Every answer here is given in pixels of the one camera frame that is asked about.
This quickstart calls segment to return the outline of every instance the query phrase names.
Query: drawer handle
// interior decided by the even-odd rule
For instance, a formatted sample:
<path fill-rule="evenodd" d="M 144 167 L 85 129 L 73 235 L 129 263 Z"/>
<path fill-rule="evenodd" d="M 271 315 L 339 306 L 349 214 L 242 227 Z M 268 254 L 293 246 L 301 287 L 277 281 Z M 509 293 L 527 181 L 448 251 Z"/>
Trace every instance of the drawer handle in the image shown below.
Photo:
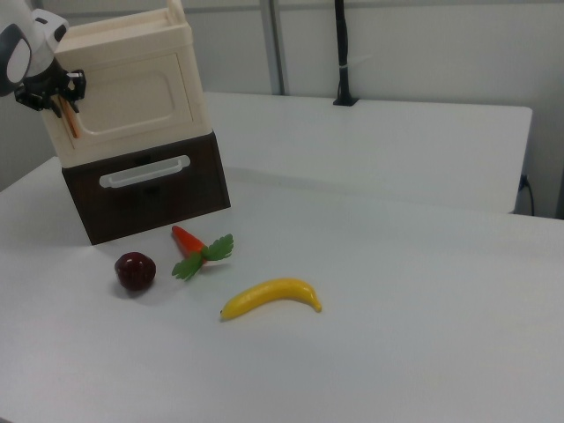
<path fill-rule="evenodd" d="M 100 177 L 100 186 L 103 188 L 127 187 L 134 183 L 150 181 L 151 179 L 160 178 L 161 176 L 167 176 L 169 174 L 176 174 L 189 164 L 190 159 L 186 155 L 157 161 L 148 165 L 115 172 L 114 174 L 105 174 Z"/>

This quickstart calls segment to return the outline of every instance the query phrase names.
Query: cream cabinet door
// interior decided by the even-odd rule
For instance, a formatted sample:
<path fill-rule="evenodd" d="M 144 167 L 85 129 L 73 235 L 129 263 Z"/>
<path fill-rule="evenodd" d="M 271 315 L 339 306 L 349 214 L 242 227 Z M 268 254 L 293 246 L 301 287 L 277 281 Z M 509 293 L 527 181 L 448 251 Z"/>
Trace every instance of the cream cabinet door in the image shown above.
<path fill-rule="evenodd" d="M 86 90 L 77 103 L 75 149 L 192 122 L 174 54 L 90 70 Z"/>

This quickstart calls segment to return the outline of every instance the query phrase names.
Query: black cable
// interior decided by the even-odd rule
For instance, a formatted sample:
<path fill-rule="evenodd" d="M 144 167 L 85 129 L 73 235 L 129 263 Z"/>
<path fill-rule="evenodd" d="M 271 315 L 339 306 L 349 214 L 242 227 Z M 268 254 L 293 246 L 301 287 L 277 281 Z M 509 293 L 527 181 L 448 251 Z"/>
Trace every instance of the black cable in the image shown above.
<path fill-rule="evenodd" d="M 521 175 L 521 181 L 519 181 L 518 192 L 521 192 L 521 190 L 523 188 L 527 188 L 527 190 L 529 191 L 529 197 L 531 198 L 531 216 L 534 216 L 535 215 L 535 199 L 533 198 L 533 195 L 532 195 L 532 187 L 531 187 L 531 183 L 529 182 L 529 177 L 526 174 Z"/>
<path fill-rule="evenodd" d="M 525 186 L 527 187 L 527 189 L 529 189 L 529 196 L 531 197 L 531 216 L 534 216 L 535 215 L 535 200 L 532 197 L 532 188 L 531 188 L 531 184 L 529 183 L 528 180 L 525 183 Z"/>

